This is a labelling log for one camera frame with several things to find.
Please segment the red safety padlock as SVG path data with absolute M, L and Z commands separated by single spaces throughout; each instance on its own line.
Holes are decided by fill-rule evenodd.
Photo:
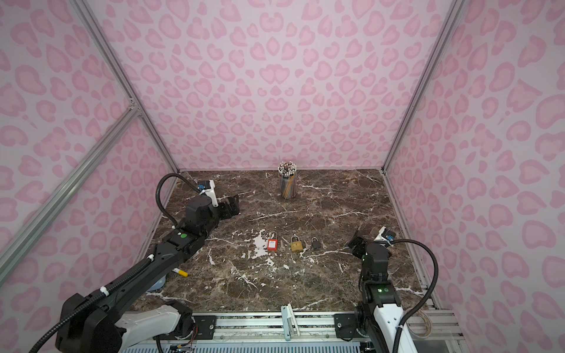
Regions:
M 276 232 L 272 232 L 270 235 L 269 240 L 267 241 L 267 250 L 269 252 L 276 252 L 278 248 L 278 234 Z

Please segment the small black padlock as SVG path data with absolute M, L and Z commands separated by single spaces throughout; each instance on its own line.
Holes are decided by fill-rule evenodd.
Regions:
M 318 250 L 318 249 L 321 249 L 323 247 L 323 245 L 322 245 L 322 242 L 318 238 L 314 237 L 314 238 L 311 239 L 311 247 L 312 247 L 313 250 Z

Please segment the aluminium corner post left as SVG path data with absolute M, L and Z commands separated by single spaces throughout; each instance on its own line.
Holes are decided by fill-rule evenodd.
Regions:
M 74 11 L 78 16 L 78 19 L 81 20 L 86 31 L 91 36 L 91 39 L 94 41 L 95 45 L 97 46 L 100 54 L 107 63 L 117 83 L 124 91 L 127 98 L 130 100 L 132 107 L 138 110 L 139 113 L 141 114 L 141 121 L 144 127 L 146 128 L 148 134 L 150 135 L 151 139 L 155 143 L 157 150 L 160 152 L 160 154 L 168 164 L 169 168 L 173 172 L 180 172 L 180 168 L 173 159 L 172 153 L 170 153 L 168 147 L 164 143 L 163 138 L 161 138 L 160 134 L 158 133 L 157 128 L 155 124 L 152 122 L 146 108 L 142 104 L 141 98 L 136 92 L 131 79 L 128 77 L 126 71 L 124 70 L 123 65 L 119 61 L 118 56 L 116 55 L 115 51 L 112 49 L 108 39 L 104 34 L 102 26 L 96 19 L 96 16 L 94 15 L 88 2 L 82 0 L 79 1 L 71 0 L 69 1 L 69 4 L 73 7 Z

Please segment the brass padlock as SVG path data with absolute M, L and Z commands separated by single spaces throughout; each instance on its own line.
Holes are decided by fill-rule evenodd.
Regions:
M 303 242 L 299 239 L 299 237 L 297 235 L 293 235 L 291 237 L 290 247 L 291 247 L 292 252 L 298 253 L 298 252 L 304 251 Z

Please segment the aluminium clamp bracket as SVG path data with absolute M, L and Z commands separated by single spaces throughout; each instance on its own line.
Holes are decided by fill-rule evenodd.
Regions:
M 300 337 L 300 326 L 298 325 L 291 303 L 281 307 L 281 315 L 285 341 L 291 341 L 293 336 Z

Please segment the aluminium corner post right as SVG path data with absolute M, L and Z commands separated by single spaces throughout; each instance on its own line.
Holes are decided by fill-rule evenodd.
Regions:
M 425 96 L 428 85 L 433 78 L 433 75 L 439 63 L 441 62 L 441 58 L 444 55 L 445 50 L 447 49 L 447 46 L 457 29 L 458 23 L 460 22 L 461 17 L 466 11 L 468 3 L 469 1 L 456 0 L 452 1 L 450 4 L 450 9 L 447 12 L 443 25 L 441 26 L 436 42 L 431 48 L 430 55 L 425 61 L 425 66 L 419 76 L 416 88 L 414 89 L 411 100 L 409 101 L 408 107 L 400 122 L 399 129 L 394 136 L 391 144 L 391 149 L 389 150 L 385 158 L 383 167 L 381 169 L 383 174 L 387 174 L 387 172 L 391 170 L 391 165 L 400 149 L 400 144 L 403 141 L 406 132 L 408 131 L 409 125 L 416 114 L 416 110 L 419 107 L 420 102 Z

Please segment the roll of clear tape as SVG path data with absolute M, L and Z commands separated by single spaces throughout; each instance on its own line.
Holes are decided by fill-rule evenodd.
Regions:
M 407 324 L 411 337 L 417 341 L 425 341 L 433 333 L 433 322 L 426 310 L 419 310 Z

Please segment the diagonal aluminium brace left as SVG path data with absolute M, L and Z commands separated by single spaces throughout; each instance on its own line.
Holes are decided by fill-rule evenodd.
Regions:
M 7 282 L 40 237 L 61 214 L 74 195 L 85 184 L 102 160 L 138 118 L 138 105 L 132 104 L 120 119 L 104 134 L 71 173 L 49 195 L 49 198 L 28 219 L 1 253 L 1 283 Z

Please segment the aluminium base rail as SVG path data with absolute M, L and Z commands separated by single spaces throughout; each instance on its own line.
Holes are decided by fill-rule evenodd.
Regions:
M 285 341 L 281 311 L 194 313 L 195 328 L 184 338 L 173 333 L 160 338 L 157 325 L 173 324 L 172 313 L 153 310 L 127 313 L 119 322 L 126 329 L 121 352 L 376 352 L 362 335 L 352 312 L 294 312 L 301 336 Z

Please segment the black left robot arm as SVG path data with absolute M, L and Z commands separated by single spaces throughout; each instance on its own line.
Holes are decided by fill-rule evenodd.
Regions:
M 128 309 L 159 280 L 191 259 L 220 221 L 239 213 L 238 195 L 217 205 L 205 195 L 190 199 L 178 229 L 146 259 L 90 295 L 75 294 L 65 301 L 60 326 L 55 330 L 56 348 L 60 352 L 121 352 L 156 336 L 193 335 L 193 311 L 180 301 L 169 301 L 143 313 L 129 313 Z

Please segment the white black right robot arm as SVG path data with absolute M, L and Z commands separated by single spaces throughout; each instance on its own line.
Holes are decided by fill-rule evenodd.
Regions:
M 356 306 L 358 331 L 370 338 L 376 352 L 416 352 L 413 338 L 406 329 L 401 330 L 398 345 L 394 345 L 405 312 L 388 278 L 391 252 L 384 245 L 358 235 L 353 236 L 347 246 L 361 260 L 358 281 L 361 301 Z

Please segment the aluminium corner post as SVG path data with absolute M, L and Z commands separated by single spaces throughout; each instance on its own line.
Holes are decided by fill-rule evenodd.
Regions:
M 74 11 L 78 16 L 78 19 L 81 20 L 86 31 L 91 36 L 91 39 L 94 41 L 95 45 L 97 46 L 100 54 L 107 63 L 117 83 L 124 91 L 127 98 L 130 100 L 132 107 L 138 110 L 139 113 L 141 114 L 141 121 L 144 127 L 146 128 L 148 134 L 150 135 L 151 139 L 155 143 L 157 150 L 160 152 L 160 154 L 168 164 L 169 168 L 173 172 L 180 172 L 180 168 L 173 159 L 172 153 L 170 153 L 168 147 L 164 143 L 163 138 L 161 138 L 160 134 L 158 133 L 157 128 L 155 124 L 152 122 L 146 108 L 142 104 L 141 98 L 136 92 L 131 79 L 128 77 L 126 71 L 124 70 L 123 65 L 119 61 L 118 56 L 116 55 L 115 51 L 112 49 L 108 39 L 104 34 L 102 26 L 96 19 L 96 16 L 94 15 L 88 2 L 82 0 L 79 1 L 71 0 L 69 1 L 69 4 L 73 7 Z
M 420 102 L 425 96 L 428 85 L 433 78 L 433 75 L 439 63 L 441 62 L 441 58 L 444 55 L 445 50 L 447 49 L 447 46 L 457 29 L 458 23 L 460 22 L 461 17 L 466 11 L 468 3 L 469 1 L 456 0 L 452 1 L 450 4 L 450 9 L 447 12 L 443 25 L 441 26 L 436 42 L 431 48 L 430 55 L 425 61 L 425 66 L 419 76 L 416 88 L 414 89 L 411 100 L 409 101 L 408 107 L 400 122 L 399 129 L 394 136 L 391 144 L 391 149 L 389 150 L 385 158 L 383 167 L 381 169 L 383 174 L 387 174 L 387 172 L 391 170 L 391 165 L 400 149 L 400 144 L 403 141 L 406 132 L 408 131 L 409 125 L 416 114 L 416 110 L 419 107 Z

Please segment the yellow white marker pen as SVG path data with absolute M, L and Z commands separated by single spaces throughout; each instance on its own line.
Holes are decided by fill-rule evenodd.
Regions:
M 178 268 L 175 268 L 175 269 L 173 269 L 172 271 L 173 271 L 175 274 L 178 274 L 178 275 L 180 275 L 180 276 L 182 276 L 182 277 L 187 277 L 187 276 L 188 276 L 188 273 L 187 273 L 187 272 L 185 272 L 184 270 L 178 269 Z

